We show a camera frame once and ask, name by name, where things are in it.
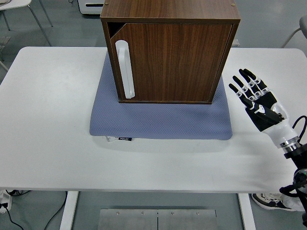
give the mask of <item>white table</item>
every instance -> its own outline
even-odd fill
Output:
[[[303,52],[231,49],[223,71],[230,140],[110,143],[89,134],[106,52],[100,47],[19,52],[0,86],[0,188],[277,193],[292,183],[293,162],[254,127],[228,84],[239,68],[253,71],[274,89],[293,123],[307,114]]]

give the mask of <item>chair leg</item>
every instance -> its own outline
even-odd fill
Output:
[[[52,22],[51,22],[51,20],[50,20],[50,18],[49,18],[49,16],[48,16],[48,14],[47,14],[47,12],[46,12],[46,9],[45,9],[45,7],[44,7],[44,5],[43,5],[43,3],[42,3],[42,0],[39,0],[39,3],[40,3],[40,5],[42,6],[42,8],[43,8],[43,10],[44,10],[44,12],[45,12],[45,15],[46,15],[46,17],[48,18],[48,21],[49,21],[51,27],[53,27],[53,24],[52,24]]]
[[[11,30],[10,27],[9,27],[9,24],[8,24],[8,20],[6,20],[4,11],[2,11],[2,14],[3,14],[4,20],[5,20],[6,26],[8,27],[8,30]]]
[[[9,69],[0,61],[0,66],[2,66],[6,71],[9,71]]]
[[[41,24],[39,23],[39,21],[38,21],[36,15],[34,14],[33,10],[31,9],[30,6],[28,6],[28,7],[29,7],[31,13],[33,14],[33,16],[34,16],[34,18],[35,18],[35,20],[36,20],[36,22],[37,22],[37,24],[38,24],[40,30],[43,32],[43,34],[44,34],[46,40],[48,41],[49,45],[52,46],[51,43],[50,43],[50,41],[49,41],[49,39],[48,39],[48,37],[47,37],[47,35],[46,35],[46,33],[45,33],[45,31],[44,31],[44,29],[42,28],[42,26],[41,26]]]
[[[0,59],[1,61],[4,61],[1,51],[0,51]]]

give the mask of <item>shoe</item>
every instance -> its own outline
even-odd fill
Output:
[[[282,209],[286,211],[295,211],[283,205],[281,194],[259,193],[259,194],[252,194],[251,198],[256,202],[257,205],[266,210]]]

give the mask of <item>gray floor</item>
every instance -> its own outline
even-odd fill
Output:
[[[102,26],[98,16],[80,14],[77,1],[43,0],[46,10],[54,24],[50,27],[38,0],[31,6],[44,27],[53,46],[106,46]],[[241,23],[236,34],[240,47],[279,48],[288,36],[299,27],[300,17],[307,14],[307,1],[237,0]],[[6,11],[11,31],[8,31],[0,15],[0,37],[11,37],[4,44],[2,54],[8,67],[19,50],[25,46],[48,46],[31,12],[26,8]],[[286,48],[299,48],[307,55],[307,40],[298,32]],[[5,71],[0,68],[0,82]],[[61,206],[64,192],[33,191],[15,197],[11,215],[13,221],[27,230],[41,230],[49,218]],[[217,210],[221,230],[242,230],[237,197],[234,194],[171,194],[171,193],[80,193],[77,205],[74,230],[97,229],[99,209],[121,207],[196,207]],[[301,213],[282,210],[267,211],[252,202],[257,230],[300,230]],[[50,230],[59,229],[62,213],[50,224]],[[9,222],[7,214],[0,214],[0,229],[18,229]]]

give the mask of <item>white door handle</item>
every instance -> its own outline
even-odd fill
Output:
[[[130,99],[135,96],[135,93],[128,42],[124,40],[118,40],[115,43],[115,46],[119,61],[121,79],[124,86],[125,97]]]

